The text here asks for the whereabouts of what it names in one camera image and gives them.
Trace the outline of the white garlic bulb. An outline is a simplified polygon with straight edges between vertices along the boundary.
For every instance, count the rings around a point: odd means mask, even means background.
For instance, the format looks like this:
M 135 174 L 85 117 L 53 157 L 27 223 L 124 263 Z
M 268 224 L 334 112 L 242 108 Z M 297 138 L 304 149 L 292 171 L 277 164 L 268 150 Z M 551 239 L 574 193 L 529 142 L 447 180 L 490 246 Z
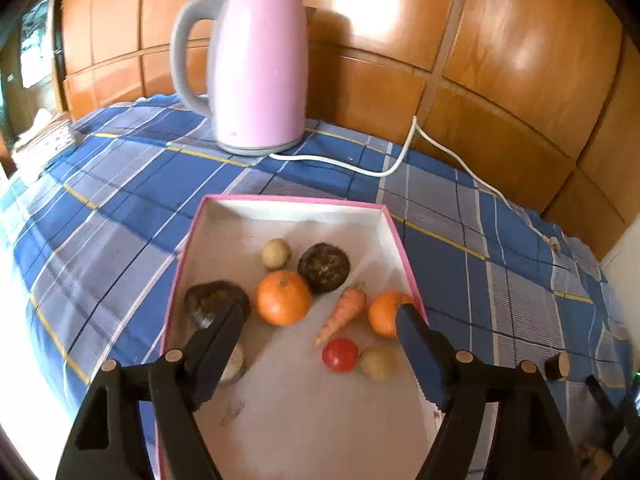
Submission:
M 239 380 L 245 373 L 245 352 L 243 346 L 238 342 L 228 359 L 227 365 L 221 374 L 222 384 L 231 384 Z

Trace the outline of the dark brown avocado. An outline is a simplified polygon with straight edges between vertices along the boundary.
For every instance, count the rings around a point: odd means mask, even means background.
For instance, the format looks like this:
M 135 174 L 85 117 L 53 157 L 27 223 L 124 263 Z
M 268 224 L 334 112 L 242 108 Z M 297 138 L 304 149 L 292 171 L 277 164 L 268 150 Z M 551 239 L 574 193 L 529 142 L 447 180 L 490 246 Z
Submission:
M 225 280 L 197 284 L 190 287 L 184 296 L 184 305 L 198 328 L 207 328 L 214 322 L 217 312 L 226 304 L 241 308 L 243 321 L 252 313 L 250 298 L 244 289 Z

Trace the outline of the large orange fruit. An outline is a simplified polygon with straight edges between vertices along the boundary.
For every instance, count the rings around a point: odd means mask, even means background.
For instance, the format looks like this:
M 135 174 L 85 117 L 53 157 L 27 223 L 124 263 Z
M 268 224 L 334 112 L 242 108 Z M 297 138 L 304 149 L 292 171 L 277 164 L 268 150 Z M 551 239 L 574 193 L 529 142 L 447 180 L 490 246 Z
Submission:
M 309 286 L 294 271 L 271 272 L 256 289 L 256 311 L 264 321 L 274 326 L 296 324 L 306 316 L 311 305 Z

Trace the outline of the small beige potato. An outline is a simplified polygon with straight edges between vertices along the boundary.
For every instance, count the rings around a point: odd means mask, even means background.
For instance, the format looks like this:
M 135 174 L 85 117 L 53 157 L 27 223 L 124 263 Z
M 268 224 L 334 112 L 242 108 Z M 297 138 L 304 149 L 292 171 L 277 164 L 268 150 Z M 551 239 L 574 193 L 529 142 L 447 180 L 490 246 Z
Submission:
M 359 366 L 375 382 L 385 382 L 397 372 L 394 352 L 387 348 L 367 348 L 360 354 Z
M 269 271 L 285 268 L 291 256 L 291 247 L 283 238 L 273 238 L 262 246 L 262 250 L 260 251 L 262 264 Z

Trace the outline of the red tomato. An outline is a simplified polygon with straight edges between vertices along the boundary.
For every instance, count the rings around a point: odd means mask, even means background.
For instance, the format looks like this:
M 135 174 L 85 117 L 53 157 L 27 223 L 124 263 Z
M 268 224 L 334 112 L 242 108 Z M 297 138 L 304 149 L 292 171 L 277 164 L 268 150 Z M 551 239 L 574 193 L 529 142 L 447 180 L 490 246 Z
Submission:
M 335 373 L 348 373 L 353 370 L 358 356 L 358 346 L 347 338 L 331 340 L 324 346 L 321 353 L 323 364 Z

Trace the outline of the dark round beetroot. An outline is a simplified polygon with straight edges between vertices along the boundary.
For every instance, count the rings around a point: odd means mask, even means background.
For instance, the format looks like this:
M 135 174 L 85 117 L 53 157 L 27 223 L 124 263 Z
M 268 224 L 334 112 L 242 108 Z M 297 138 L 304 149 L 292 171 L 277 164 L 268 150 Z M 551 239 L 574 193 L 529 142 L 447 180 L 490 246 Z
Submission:
M 315 295 L 332 292 L 346 281 L 350 261 L 342 248 L 318 243 L 310 246 L 298 260 L 297 273 Z

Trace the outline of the orange mandarin fruit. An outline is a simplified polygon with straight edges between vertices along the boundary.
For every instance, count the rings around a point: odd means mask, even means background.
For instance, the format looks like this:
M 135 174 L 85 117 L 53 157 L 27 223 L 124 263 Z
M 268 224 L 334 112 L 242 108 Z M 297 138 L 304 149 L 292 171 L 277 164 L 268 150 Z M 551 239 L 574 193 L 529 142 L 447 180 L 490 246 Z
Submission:
M 396 338 L 396 313 L 405 304 L 413 304 L 410 295 L 394 290 L 381 292 L 368 307 L 368 321 L 372 330 L 382 337 Z

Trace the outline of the orange carrot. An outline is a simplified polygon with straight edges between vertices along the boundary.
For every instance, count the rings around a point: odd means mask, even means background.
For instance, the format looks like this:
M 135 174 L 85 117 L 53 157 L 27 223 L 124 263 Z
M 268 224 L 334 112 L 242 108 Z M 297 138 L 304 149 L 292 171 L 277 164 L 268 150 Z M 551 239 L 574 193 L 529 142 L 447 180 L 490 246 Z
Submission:
M 358 281 L 346 287 L 334 306 L 330 317 L 326 320 L 322 329 L 314 338 L 316 347 L 326 344 L 340 330 L 354 320 L 367 305 L 367 294 L 364 291 L 364 283 Z

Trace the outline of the pink shallow box tray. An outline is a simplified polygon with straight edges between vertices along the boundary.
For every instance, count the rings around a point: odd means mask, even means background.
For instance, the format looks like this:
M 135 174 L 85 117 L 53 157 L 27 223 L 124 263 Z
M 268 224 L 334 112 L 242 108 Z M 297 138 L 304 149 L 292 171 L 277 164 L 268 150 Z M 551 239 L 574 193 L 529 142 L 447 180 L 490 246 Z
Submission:
M 381 205 L 309 197 L 209 195 L 198 207 L 175 274 L 164 349 L 181 348 L 195 327 L 184 296 L 216 280 L 254 295 L 266 271 L 260 251 L 281 237 L 300 256 L 329 243 L 349 258 L 351 283 L 369 298 L 386 290 L 415 294 L 416 279 L 388 210 Z M 210 456 L 226 479 L 412 479 L 437 432 L 395 339 L 378 336 L 360 316 L 344 336 L 360 350 L 384 348 L 397 367 L 377 382 L 362 370 L 334 373 L 314 340 L 338 292 L 318 296 L 285 327 L 252 315 L 240 343 L 244 375 L 219 386 L 195 414 Z

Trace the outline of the blue plaid tablecloth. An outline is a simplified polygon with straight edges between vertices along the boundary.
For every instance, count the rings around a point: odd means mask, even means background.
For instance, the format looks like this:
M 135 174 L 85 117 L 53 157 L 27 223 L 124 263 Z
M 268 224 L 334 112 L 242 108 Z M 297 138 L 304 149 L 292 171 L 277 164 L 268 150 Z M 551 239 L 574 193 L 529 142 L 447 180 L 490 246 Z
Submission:
M 208 194 L 300 195 L 380 203 L 392 215 L 438 330 L 500 365 L 565 350 L 570 378 L 552 388 L 580 438 L 596 415 L 586 378 L 613 402 L 631 380 L 614 292 L 590 249 L 509 206 L 468 174 L 416 151 L 307 122 L 289 162 L 227 155 L 207 119 L 175 96 L 94 110 L 77 148 L 39 177 L 1 187 L 1 325 L 12 375 L 1 423 L 49 479 L 105 358 L 160 353 L 179 246 Z

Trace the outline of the pink electric kettle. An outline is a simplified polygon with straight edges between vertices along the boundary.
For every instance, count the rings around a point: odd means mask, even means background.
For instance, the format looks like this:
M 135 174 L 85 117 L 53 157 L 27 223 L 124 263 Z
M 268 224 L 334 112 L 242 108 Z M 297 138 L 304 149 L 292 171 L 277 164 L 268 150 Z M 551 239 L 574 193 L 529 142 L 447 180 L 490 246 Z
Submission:
M 186 67 L 186 44 L 200 21 L 214 23 L 206 96 L 191 88 Z M 222 150 L 269 155 L 302 138 L 308 88 L 303 0 L 191 0 L 172 29 L 169 62 L 180 101 L 210 121 Z

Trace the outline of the wooden panelled wardrobe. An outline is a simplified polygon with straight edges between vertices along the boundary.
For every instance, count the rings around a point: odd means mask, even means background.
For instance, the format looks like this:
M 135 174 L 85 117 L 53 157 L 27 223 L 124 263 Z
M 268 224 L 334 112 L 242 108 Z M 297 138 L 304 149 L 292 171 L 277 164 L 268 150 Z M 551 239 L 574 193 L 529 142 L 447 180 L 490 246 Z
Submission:
M 75 117 L 171 92 L 189 0 L 62 0 Z M 398 141 L 412 118 L 597 257 L 639 224 L 639 40 L 605 0 L 304 0 L 307 113 Z

